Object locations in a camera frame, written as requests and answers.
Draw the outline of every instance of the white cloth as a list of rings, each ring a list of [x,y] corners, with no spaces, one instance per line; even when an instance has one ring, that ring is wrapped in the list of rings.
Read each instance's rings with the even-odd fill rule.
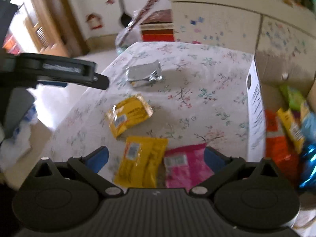
[[[44,155],[66,161],[86,156],[101,145],[109,162],[99,172],[112,181],[127,136],[166,137],[168,149],[206,142],[228,156],[247,155],[248,109],[246,77],[253,55],[221,47],[180,42],[138,42],[102,73],[106,91],[89,88],[56,129]],[[165,80],[133,89],[125,81],[127,66],[161,61]],[[130,95],[141,93],[153,116],[117,140],[105,113]]]

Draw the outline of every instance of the red book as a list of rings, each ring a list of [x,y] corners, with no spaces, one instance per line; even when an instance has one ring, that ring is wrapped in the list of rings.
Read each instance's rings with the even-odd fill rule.
[[[144,42],[174,41],[171,10],[155,11],[143,21],[140,28]]]

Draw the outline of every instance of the wall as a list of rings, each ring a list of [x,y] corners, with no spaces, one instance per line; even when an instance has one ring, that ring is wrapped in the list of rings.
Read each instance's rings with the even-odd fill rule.
[[[85,39],[102,35],[117,34],[123,28],[119,23],[121,10],[118,0],[69,0],[74,15],[78,21],[79,27]],[[133,15],[135,10],[142,8],[147,0],[124,0],[126,11],[129,15]],[[171,8],[168,0],[163,0],[158,4],[157,9]],[[97,14],[102,18],[103,27],[91,30],[86,22],[86,16],[91,13]]]

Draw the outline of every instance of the yellow snack bag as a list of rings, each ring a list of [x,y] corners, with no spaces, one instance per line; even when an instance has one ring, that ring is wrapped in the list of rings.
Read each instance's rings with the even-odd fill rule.
[[[166,138],[128,137],[114,183],[127,188],[156,188],[157,171],[167,144]]]
[[[294,116],[290,109],[284,111],[282,108],[277,111],[277,115],[280,118],[289,138],[294,144],[295,150],[298,154],[302,152],[305,138],[301,133],[300,127],[296,123]]]
[[[114,105],[106,116],[110,121],[111,132],[117,138],[128,128],[150,118],[152,114],[153,109],[140,94],[137,94]]]

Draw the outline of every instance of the shelf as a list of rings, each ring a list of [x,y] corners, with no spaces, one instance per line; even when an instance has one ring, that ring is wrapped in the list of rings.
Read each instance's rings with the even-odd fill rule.
[[[287,23],[316,38],[316,17],[305,9],[292,8],[276,0],[170,0],[171,2],[195,2],[224,5],[252,11]]]

